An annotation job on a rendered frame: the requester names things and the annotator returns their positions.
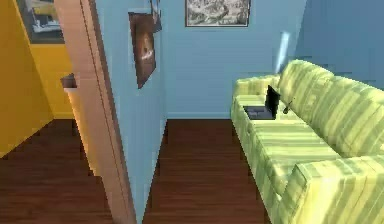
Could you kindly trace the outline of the black laptop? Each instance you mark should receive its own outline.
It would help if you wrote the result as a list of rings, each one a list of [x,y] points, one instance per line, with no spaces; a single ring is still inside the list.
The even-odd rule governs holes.
[[[280,100],[280,94],[268,86],[266,100],[263,106],[244,106],[250,120],[275,120]]]

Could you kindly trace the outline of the green striped sofa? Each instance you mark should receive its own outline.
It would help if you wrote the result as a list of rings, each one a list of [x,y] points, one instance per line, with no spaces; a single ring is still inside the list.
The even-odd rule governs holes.
[[[275,120],[250,120],[272,86]],[[304,60],[235,83],[231,120],[271,224],[384,224],[384,91]]]

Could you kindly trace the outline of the brown framed wall picture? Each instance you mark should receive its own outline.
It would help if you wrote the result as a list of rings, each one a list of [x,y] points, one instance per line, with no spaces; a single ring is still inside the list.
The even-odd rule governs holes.
[[[137,86],[141,89],[156,69],[154,23],[151,14],[134,12],[129,13],[129,22]]]

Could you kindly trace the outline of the grey framed wall picture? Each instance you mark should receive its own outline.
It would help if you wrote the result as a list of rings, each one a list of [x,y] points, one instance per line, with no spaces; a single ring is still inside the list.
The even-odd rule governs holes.
[[[247,27],[251,0],[185,0],[186,27]]]

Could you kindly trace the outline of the dark framed picture yellow wall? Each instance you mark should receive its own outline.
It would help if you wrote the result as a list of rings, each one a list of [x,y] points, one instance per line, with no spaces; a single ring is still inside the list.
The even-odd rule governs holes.
[[[16,0],[31,44],[63,44],[54,0]]]

